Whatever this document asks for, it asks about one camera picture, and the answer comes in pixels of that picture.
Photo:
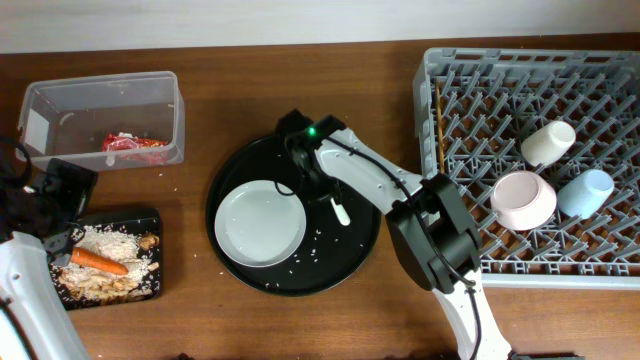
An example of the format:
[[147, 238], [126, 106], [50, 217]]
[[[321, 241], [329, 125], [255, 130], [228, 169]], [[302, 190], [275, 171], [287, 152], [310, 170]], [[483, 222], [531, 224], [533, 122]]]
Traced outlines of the orange carrot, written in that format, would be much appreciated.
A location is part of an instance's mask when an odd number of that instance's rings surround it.
[[73, 249], [70, 262], [114, 275], [124, 276], [129, 273], [126, 266], [80, 247]]

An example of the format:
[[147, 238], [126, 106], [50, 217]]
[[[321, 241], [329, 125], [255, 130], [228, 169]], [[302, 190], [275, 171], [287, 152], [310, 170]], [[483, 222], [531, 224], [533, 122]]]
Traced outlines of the white tissue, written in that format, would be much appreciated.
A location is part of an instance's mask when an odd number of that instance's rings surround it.
[[107, 153], [105, 163], [108, 167], [113, 167], [116, 162], [116, 152], [110, 151]]

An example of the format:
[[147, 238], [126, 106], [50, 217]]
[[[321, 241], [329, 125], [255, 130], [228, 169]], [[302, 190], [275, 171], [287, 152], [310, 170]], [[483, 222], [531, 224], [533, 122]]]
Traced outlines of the red snack wrapper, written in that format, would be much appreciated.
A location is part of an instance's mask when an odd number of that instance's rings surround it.
[[168, 151], [161, 150], [167, 146], [166, 141], [140, 138], [130, 133], [120, 132], [108, 134], [102, 143], [102, 151], [131, 151], [124, 155], [116, 155], [116, 159], [139, 161], [148, 165], [164, 165], [168, 161]]

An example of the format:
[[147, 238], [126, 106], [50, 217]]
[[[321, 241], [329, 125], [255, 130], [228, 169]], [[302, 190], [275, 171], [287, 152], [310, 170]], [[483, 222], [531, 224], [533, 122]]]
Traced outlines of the brown mushroom piece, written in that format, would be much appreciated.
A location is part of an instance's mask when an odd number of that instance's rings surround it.
[[151, 248], [157, 246], [160, 242], [159, 236], [156, 234], [148, 233], [140, 237], [138, 240], [138, 246], [144, 251], [149, 251]]

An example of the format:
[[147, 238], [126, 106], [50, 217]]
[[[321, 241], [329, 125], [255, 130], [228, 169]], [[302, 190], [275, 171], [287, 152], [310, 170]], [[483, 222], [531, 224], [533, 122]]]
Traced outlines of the wooden chopstick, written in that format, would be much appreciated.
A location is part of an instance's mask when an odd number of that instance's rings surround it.
[[437, 120], [437, 131], [438, 131], [438, 152], [439, 152], [439, 169], [442, 174], [445, 173], [445, 153], [444, 153], [444, 135], [443, 135], [443, 124], [442, 124], [442, 109], [441, 109], [441, 93], [439, 81], [437, 78], [434, 83], [435, 94], [436, 94], [436, 120]]

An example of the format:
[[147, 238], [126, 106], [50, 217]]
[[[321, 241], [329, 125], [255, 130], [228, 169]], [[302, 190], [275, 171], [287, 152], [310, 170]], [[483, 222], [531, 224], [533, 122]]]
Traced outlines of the pink small bowl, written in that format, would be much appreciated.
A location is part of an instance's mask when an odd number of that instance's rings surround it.
[[557, 206], [557, 195], [538, 174], [513, 171], [496, 181], [490, 205], [501, 226], [526, 231], [543, 225], [551, 218]]

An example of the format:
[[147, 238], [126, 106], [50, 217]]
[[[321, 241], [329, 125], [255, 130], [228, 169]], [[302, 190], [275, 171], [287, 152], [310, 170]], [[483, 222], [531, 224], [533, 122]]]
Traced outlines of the white cup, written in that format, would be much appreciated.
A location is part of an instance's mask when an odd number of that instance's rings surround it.
[[558, 161], [575, 143], [574, 128], [564, 121], [552, 121], [522, 142], [521, 152], [532, 166]]

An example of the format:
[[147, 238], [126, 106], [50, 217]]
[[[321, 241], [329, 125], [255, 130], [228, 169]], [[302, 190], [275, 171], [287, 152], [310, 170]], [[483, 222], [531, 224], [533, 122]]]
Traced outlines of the light blue cup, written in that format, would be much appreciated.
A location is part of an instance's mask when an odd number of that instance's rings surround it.
[[599, 210], [614, 187], [613, 178], [605, 171], [587, 170], [558, 192], [558, 208], [569, 217], [587, 219]]

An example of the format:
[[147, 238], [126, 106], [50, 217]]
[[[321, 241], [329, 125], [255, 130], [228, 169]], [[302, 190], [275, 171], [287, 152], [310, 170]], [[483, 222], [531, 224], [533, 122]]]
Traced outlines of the white plastic fork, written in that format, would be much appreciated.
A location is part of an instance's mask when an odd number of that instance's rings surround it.
[[331, 198], [330, 203], [339, 224], [341, 226], [349, 226], [351, 224], [351, 218], [344, 206], [341, 203], [338, 203], [335, 198]]

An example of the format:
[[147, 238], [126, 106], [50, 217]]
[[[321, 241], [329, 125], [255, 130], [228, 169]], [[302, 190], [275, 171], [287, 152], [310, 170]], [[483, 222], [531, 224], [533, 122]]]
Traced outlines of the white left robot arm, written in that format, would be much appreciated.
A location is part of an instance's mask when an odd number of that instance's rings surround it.
[[68, 264], [84, 236], [78, 218], [98, 174], [61, 159], [31, 173], [30, 163], [22, 173], [1, 167], [1, 313], [26, 358], [88, 359], [50, 266]]

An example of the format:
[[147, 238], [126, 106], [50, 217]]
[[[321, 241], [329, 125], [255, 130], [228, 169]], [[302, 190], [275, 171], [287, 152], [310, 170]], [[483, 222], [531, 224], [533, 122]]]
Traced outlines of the black rectangular waste tray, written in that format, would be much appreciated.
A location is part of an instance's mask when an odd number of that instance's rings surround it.
[[114, 227], [123, 226], [125, 229], [135, 233], [141, 234], [143, 232], [153, 232], [160, 236], [160, 271], [161, 271], [161, 290], [162, 290], [162, 222], [157, 210], [153, 208], [128, 210], [111, 213], [101, 213], [88, 215], [79, 221], [79, 224], [85, 228], [86, 226], [109, 226]]

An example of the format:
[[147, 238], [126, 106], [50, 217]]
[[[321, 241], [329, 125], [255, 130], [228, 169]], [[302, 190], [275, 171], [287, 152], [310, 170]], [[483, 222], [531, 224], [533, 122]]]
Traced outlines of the pile of rice scraps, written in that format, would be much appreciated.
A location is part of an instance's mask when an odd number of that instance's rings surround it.
[[50, 268], [63, 306], [76, 310], [149, 300], [160, 293], [160, 236], [86, 226], [71, 260]]

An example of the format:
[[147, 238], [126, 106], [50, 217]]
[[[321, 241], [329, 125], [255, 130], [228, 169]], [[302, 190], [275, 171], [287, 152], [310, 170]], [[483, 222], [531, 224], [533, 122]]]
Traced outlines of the grey round plate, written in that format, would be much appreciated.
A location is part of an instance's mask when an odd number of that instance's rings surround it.
[[214, 234], [233, 262], [251, 267], [277, 265], [302, 244], [307, 216], [302, 201], [283, 194], [288, 188], [269, 180], [254, 180], [234, 188], [221, 201]]

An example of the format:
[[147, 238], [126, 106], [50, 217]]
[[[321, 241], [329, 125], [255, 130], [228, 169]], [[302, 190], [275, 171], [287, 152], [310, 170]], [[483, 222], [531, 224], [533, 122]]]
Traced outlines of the clear plastic bin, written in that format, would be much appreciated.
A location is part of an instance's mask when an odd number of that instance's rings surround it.
[[[34, 166], [57, 158], [107, 171], [179, 164], [185, 158], [185, 109], [171, 71], [127, 73], [39, 81], [26, 90], [17, 124], [19, 141]], [[166, 141], [164, 165], [116, 159], [105, 163], [108, 134], [130, 133]]]

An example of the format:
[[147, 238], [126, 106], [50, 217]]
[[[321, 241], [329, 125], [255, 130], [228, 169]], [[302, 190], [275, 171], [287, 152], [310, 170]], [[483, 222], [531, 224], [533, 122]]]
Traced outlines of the round black serving tray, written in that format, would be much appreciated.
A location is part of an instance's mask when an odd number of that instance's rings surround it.
[[301, 246], [281, 264], [251, 268], [233, 261], [218, 244], [215, 212], [223, 198], [252, 180], [277, 181], [288, 192], [300, 184], [299, 174], [279, 141], [259, 138], [236, 151], [224, 163], [209, 189], [206, 227], [211, 247], [226, 269], [245, 285], [279, 296], [307, 296], [328, 290], [353, 274], [372, 251], [378, 237], [381, 213], [355, 190], [340, 185], [342, 204], [351, 224], [339, 224], [328, 202], [301, 199], [307, 229]]

